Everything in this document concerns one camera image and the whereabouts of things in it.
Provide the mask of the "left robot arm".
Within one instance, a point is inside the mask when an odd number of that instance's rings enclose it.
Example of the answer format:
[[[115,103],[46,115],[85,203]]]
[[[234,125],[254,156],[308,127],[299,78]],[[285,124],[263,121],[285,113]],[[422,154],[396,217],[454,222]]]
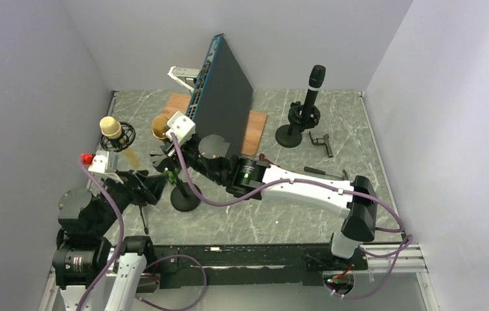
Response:
[[[125,235],[122,214],[157,204],[167,183],[166,175],[129,170],[98,181],[98,194],[81,187],[60,198],[52,267],[66,310],[131,308],[141,273],[157,256],[147,233]]]

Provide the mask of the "black round-base mic stand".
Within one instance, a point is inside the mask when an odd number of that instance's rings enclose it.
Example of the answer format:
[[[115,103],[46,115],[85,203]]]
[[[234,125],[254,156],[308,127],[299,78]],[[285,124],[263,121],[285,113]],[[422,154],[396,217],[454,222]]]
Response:
[[[192,192],[187,182],[180,181],[170,193],[170,203],[179,212],[193,211],[200,204],[200,199]]]

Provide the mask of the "light gold microphone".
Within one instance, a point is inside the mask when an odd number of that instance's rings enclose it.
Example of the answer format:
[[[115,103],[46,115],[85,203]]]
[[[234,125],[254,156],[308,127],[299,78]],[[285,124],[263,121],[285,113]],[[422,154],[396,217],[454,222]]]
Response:
[[[100,145],[110,152],[121,154],[133,169],[141,164],[135,150],[131,147],[136,138],[135,128],[128,122],[120,122],[112,116],[103,117],[100,122]]]

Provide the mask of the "dark gold microphone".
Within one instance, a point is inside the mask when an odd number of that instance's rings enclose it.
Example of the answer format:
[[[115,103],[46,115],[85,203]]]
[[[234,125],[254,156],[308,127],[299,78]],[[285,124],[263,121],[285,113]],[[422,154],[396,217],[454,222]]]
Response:
[[[169,126],[167,123],[168,118],[165,115],[158,115],[152,120],[151,132],[156,139],[164,142],[168,140],[166,132],[169,130]]]

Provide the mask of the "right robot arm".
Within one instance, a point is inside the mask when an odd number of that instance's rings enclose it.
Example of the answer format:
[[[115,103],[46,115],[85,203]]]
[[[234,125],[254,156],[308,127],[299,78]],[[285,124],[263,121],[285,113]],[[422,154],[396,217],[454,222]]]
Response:
[[[343,221],[326,252],[329,265],[341,269],[351,261],[360,244],[372,242],[377,230],[379,200],[369,179],[330,180],[298,174],[258,159],[236,155],[233,146],[219,135],[199,138],[168,132],[160,151],[151,152],[157,171],[178,168],[184,174],[186,192],[210,206],[225,207],[244,200],[289,200],[328,211]],[[221,186],[233,200],[214,201],[193,182],[189,170]]]

